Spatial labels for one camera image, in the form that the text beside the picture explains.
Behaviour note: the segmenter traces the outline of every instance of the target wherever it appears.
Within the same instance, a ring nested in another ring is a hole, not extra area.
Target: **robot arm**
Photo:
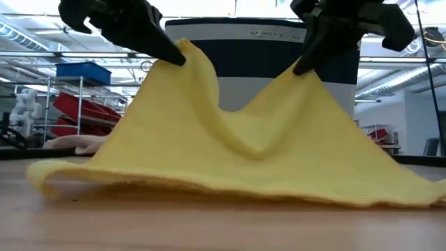
[[[293,0],[293,12],[307,25],[302,56],[294,69],[301,75],[324,59],[356,48],[366,33],[384,36],[383,47],[401,51],[415,31],[395,4],[383,0]],[[91,33],[86,17],[113,42],[182,66],[185,57],[160,27],[162,14],[146,0],[61,0],[62,20]]]

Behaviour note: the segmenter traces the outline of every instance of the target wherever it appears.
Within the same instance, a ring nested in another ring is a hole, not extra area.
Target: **table surface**
[[[24,179],[32,160],[0,161],[0,250],[440,251],[446,210],[352,210],[56,180],[45,201]],[[438,180],[446,169],[410,167]]]

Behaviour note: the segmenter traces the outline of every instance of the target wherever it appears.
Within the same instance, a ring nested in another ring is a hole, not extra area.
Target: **yellow cloth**
[[[62,174],[357,207],[423,207],[446,198],[446,182],[400,167],[363,135],[316,73],[298,77],[291,66],[243,110],[224,112],[212,63],[187,40],[177,46],[187,63],[155,63],[91,160],[37,162],[29,181],[49,197],[58,193],[45,181]]]

